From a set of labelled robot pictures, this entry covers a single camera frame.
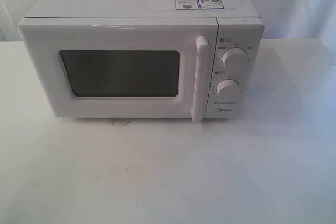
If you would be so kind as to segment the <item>white microwave door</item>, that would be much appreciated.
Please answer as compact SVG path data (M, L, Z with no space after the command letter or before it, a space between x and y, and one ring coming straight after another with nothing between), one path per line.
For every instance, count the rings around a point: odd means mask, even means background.
M25 18L18 28L58 117L206 115L215 18Z

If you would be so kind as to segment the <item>white microwave oven body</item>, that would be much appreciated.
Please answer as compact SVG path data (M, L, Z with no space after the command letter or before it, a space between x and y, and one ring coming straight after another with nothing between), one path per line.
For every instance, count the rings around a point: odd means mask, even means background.
M206 115L230 119L236 116L255 64L264 25L250 0L221 0L221 10L176 10L175 0L40 0L25 18L215 18L218 22ZM222 55L231 48L243 49L243 67L226 68ZM217 85L227 79L238 82L239 91L218 95Z

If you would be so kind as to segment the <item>lower white control knob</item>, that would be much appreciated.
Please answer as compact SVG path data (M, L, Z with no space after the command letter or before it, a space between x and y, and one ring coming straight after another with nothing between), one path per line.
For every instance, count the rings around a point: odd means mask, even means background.
M231 94L239 90L238 82L232 79L223 80L217 85L218 95Z

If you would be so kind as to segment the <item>white control knob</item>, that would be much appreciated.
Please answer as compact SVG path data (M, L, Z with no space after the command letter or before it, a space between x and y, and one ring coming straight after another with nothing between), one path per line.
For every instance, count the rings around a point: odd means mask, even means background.
M231 94L239 90L238 82L232 79L223 80L217 85L218 95Z
M231 48L222 55L222 62L226 68L243 67L247 65L247 61L246 52L238 47Z

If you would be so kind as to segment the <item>upper white control knob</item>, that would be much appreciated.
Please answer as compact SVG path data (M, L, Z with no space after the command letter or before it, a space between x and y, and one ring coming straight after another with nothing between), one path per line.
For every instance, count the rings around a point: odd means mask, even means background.
M222 55L222 62L226 68L243 67L247 65L247 61L246 52L238 47L231 48Z

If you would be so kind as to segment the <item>blue white warning sticker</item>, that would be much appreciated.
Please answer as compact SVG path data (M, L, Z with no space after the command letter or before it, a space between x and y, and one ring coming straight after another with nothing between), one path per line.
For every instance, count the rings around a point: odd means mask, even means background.
M221 10L221 0L175 0L176 10Z

